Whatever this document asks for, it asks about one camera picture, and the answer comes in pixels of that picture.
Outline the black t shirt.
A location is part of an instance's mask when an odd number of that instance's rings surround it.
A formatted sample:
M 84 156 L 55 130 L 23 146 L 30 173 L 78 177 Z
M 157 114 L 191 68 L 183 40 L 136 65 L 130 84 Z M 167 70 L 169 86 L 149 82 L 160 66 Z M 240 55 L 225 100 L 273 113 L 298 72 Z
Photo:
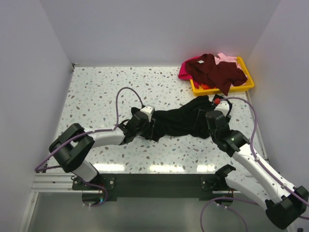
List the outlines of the black t shirt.
M 206 139 L 210 136 L 207 128 L 197 128 L 198 111 L 214 110 L 208 96 L 199 96 L 178 109 L 154 111 L 152 119 L 154 122 L 153 135 L 151 140 L 157 142 L 160 138 L 167 136 L 192 135 Z

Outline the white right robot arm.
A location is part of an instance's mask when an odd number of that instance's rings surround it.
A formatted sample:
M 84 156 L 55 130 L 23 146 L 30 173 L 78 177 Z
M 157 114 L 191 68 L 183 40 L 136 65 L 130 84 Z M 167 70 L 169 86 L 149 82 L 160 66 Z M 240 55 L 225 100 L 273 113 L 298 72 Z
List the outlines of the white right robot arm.
M 212 188 L 240 191 L 262 207 L 277 228 L 291 232 L 295 228 L 294 222 L 307 209 L 308 190 L 303 186 L 297 187 L 272 168 L 244 134 L 230 129 L 229 119 L 221 111 L 199 111 L 195 127 L 207 129 L 217 147 L 241 164 L 252 178 L 245 177 L 227 164 L 215 172 Z

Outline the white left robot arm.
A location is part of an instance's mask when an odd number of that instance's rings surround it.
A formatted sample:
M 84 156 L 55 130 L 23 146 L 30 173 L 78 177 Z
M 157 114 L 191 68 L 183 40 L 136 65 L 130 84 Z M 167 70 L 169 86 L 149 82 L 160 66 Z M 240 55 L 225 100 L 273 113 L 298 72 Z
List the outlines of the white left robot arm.
M 96 129 L 86 132 L 80 124 L 74 123 L 49 146 L 49 152 L 64 172 L 78 176 L 88 189 L 96 189 L 103 185 L 103 179 L 94 165 L 86 161 L 90 150 L 106 145 L 128 144 L 147 130 L 152 131 L 154 124 L 155 119 L 141 111 L 114 130 Z

